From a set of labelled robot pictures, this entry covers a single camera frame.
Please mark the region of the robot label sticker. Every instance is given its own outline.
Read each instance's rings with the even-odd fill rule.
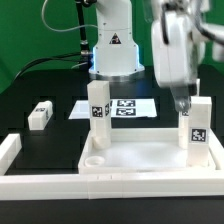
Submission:
[[[35,112],[44,112],[45,111],[45,108],[37,108],[36,110],[35,110]]]
[[[118,100],[117,106],[118,107],[135,107],[136,103],[135,103],[135,100]]]
[[[208,142],[208,130],[207,129],[200,129],[200,128],[192,128],[191,130],[191,139],[192,143],[207,143]]]
[[[92,116],[93,117],[103,117],[103,108],[92,106]]]
[[[116,112],[117,116],[135,116],[136,115],[136,109],[134,108],[117,108]]]
[[[109,113],[110,113],[110,104],[108,103],[108,104],[105,106],[105,115],[107,116]]]
[[[112,37],[110,44],[121,44],[121,41],[116,33]]]

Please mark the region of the small white block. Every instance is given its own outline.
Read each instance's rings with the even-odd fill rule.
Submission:
[[[9,134],[0,145],[0,175],[4,175],[22,148],[20,135]]]
[[[44,130],[53,114],[52,102],[45,101],[37,104],[28,117],[30,130]]]

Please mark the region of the white plastic holder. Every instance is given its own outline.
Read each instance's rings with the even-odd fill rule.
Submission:
[[[117,141],[124,140],[125,135],[121,136],[121,134],[125,133],[127,129],[115,129],[114,131]],[[129,132],[126,139],[137,134],[138,136],[135,138],[139,137],[139,140],[144,142],[146,135],[142,136],[140,130],[128,129],[128,131],[131,133]],[[151,133],[168,131],[173,133],[171,140],[178,140],[177,129],[143,129],[143,131],[145,134],[148,131]],[[88,140],[89,137],[85,145],[85,152],[92,147],[91,141]],[[166,169],[150,172],[142,169],[130,172],[120,170],[116,173],[110,171],[104,174],[0,176],[0,200],[224,195],[224,150],[212,131],[209,146],[216,169],[214,167],[212,169],[191,167],[185,171]]]
[[[19,134],[9,134],[0,145],[0,176],[3,176],[22,148]]]

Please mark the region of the black cable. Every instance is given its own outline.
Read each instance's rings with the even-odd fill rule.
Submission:
[[[81,55],[81,53],[76,52],[76,53],[69,53],[69,54],[63,54],[63,55],[57,55],[57,56],[53,56],[53,57],[47,57],[47,58],[39,58],[39,59],[35,59],[31,62],[29,62],[28,64],[26,64],[15,76],[14,80],[15,81],[17,78],[19,78],[26,70],[28,70],[29,68],[36,66],[38,64],[47,62],[47,61],[69,61],[69,62],[80,62],[80,61],[74,61],[74,60],[67,60],[64,58],[69,58],[69,57],[73,57],[73,56],[79,56]]]
[[[195,12],[195,27],[203,36],[207,37],[209,40],[212,40],[215,43],[224,46],[224,39],[219,38],[218,36],[216,36],[216,34],[211,33],[210,31],[206,30],[205,28],[201,26],[201,5],[202,5],[202,0],[198,0],[196,5],[196,12]]]
[[[167,24],[166,24],[166,12],[176,10],[177,4],[175,2],[164,3],[162,5],[162,15],[161,15],[161,28],[163,34],[163,42],[164,44],[169,44],[169,38],[167,33]]]
[[[83,26],[85,25],[84,15],[83,15],[83,9],[82,9],[82,2],[81,0],[75,0],[76,2],[76,10],[78,13],[78,20],[79,25]],[[81,39],[81,50],[89,50],[89,44],[86,38],[86,29],[85,27],[80,28],[80,39]]]

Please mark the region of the white block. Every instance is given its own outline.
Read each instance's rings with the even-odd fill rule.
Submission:
[[[191,98],[188,166],[208,166],[211,109],[211,97]]]
[[[88,86],[90,128],[96,149],[111,145],[110,88],[108,81],[92,81]]]
[[[22,148],[20,135],[9,134],[0,145],[0,175],[4,175]]]
[[[44,130],[53,114],[53,105],[50,101],[40,102],[28,117],[30,130]]]

